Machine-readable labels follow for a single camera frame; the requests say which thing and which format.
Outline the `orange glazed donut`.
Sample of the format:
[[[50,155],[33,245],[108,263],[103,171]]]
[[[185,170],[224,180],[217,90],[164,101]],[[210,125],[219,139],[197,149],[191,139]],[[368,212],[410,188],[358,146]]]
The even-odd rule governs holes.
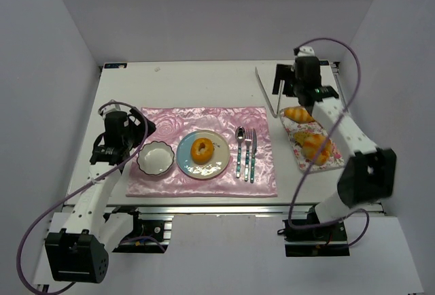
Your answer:
[[[210,139],[199,138],[192,144],[190,155],[196,164],[206,164],[211,160],[214,146]]]

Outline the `white scalloped bowl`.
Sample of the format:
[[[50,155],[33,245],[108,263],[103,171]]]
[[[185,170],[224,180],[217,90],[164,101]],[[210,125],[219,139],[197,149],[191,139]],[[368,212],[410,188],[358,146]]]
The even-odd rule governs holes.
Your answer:
[[[163,141],[145,144],[137,156],[139,170],[149,176],[160,176],[169,172],[175,161],[175,153]]]

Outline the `aluminium frame rail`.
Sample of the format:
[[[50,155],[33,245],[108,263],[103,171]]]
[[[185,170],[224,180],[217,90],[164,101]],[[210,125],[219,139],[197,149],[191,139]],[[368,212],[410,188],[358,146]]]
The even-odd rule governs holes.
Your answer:
[[[103,213],[110,213],[118,207],[133,207],[143,214],[167,214],[167,215],[194,215],[194,214],[283,214],[287,215],[290,208],[287,205],[173,205],[173,206],[108,206]],[[293,214],[307,213],[312,205],[296,205]],[[385,216],[386,213],[381,204],[371,204],[364,209],[373,215]]]

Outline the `pink satin placemat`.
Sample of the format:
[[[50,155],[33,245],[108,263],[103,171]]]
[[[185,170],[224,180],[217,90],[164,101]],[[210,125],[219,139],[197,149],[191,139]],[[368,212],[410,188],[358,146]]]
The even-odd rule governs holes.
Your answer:
[[[277,196],[273,151],[265,107],[192,107],[142,108],[142,113],[155,123],[156,132],[148,143],[164,142],[177,151],[188,135],[199,131],[217,133],[226,142],[230,158],[225,169],[214,177],[193,176],[193,172],[175,160],[163,176],[145,174],[136,161],[130,166],[127,179],[128,197],[248,197]],[[252,128],[257,135],[254,176],[244,171],[244,158],[239,158],[236,129]]]

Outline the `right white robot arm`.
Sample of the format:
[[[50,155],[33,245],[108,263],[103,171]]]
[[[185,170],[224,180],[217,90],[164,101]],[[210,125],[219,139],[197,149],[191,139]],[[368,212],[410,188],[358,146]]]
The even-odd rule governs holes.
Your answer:
[[[278,64],[273,94],[296,97],[327,130],[327,138],[346,161],[336,192],[312,208],[304,228],[335,224],[359,211],[362,205],[392,195],[395,152],[380,148],[368,138],[347,113],[338,92],[331,86],[322,85],[318,57],[299,56],[293,65]]]

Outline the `striped croissant bread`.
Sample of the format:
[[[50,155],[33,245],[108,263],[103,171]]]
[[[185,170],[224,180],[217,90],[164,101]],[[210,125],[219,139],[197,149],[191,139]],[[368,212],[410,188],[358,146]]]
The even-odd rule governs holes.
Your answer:
[[[303,141],[302,153],[304,157],[317,166],[324,165],[330,159],[330,156],[332,154],[332,142],[331,140],[327,140],[327,143],[325,144],[323,150],[320,152],[320,155],[315,160],[315,155],[325,140],[326,137],[323,135],[312,134],[306,137]]]

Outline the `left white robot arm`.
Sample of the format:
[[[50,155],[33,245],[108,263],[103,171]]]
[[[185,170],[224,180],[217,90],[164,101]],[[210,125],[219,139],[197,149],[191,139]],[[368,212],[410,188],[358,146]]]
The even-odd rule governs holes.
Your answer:
[[[104,217],[111,192],[125,164],[143,147],[156,126],[136,108],[122,111],[102,106],[104,131],[94,141],[88,174],[89,188],[80,192],[73,211],[58,232],[48,233],[45,250],[55,281],[100,283],[109,253],[133,231],[133,217],[112,213]]]

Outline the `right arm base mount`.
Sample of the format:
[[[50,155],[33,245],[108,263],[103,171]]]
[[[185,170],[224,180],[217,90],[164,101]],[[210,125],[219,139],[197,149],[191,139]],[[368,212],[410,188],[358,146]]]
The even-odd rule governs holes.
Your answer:
[[[348,238],[343,222],[338,224],[297,230],[288,219],[277,234],[284,238],[285,256],[294,258],[350,256]]]

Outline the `small garlic bread piece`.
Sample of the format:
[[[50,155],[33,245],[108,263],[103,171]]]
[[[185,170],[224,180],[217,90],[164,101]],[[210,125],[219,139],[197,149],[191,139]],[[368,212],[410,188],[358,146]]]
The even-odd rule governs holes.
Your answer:
[[[298,131],[293,134],[293,138],[296,143],[299,145],[303,145],[305,140],[311,136],[311,133],[308,131]]]

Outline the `blue and beige plate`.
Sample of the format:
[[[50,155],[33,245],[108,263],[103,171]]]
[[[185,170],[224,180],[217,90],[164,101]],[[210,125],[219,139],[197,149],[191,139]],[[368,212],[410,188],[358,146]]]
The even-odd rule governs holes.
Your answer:
[[[196,164],[190,155],[193,142],[199,138],[210,139],[214,146],[213,156],[206,164]],[[180,141],[177,146],[176,161],[178,167],[187,176],[194,179],[211,179],[227,167],[230,162],[230,149],[221,135],[209,130],[194,131]]]

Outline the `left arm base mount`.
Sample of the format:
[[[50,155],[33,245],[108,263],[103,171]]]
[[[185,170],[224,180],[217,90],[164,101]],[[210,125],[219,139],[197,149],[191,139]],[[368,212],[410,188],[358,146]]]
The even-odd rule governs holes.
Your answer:
[[[171,238],[172,216],[146,213],[138,207],[115,207],[103,214],[105,222],[114,213],[128,213],[133,217],[133,230],[123,239],[113,253],[162,254]]]

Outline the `metal tongs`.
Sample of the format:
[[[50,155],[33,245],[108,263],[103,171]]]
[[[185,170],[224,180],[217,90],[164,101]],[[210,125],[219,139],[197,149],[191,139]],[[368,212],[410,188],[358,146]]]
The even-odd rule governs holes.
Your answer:
[[[266,92],[266,88],[264,87],[264,84],[262,83],[258,68],[255,67],[255,74],[256,74],[256,79],[258,82],[258,85],[260,87],[260,91],[264,97],[264,100],[266,101],[266,104],[268,106],[268,109],[271,113],[271,116],[274,118],[278,118],[279,117],[279,112],[280,112],[280,107],[281,107],[281,96],[282,96],[282,92],[283,92],[283,82],[281,80],[279,80],[279,91],[277,94],[277,105],[275,107],[273,107],[273,104],[271,102],[271,100],[269,99],[269,96]]]

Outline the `oval striped bread roll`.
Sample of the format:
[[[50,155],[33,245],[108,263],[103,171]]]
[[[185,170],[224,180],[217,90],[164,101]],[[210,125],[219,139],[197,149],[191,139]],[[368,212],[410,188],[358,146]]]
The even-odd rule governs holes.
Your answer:
[[[286,118],[289,118],[292,121],[300,124],[306,124],[315,121],[315,119],[303,107],[288,107],[284,109],[284,115]]]

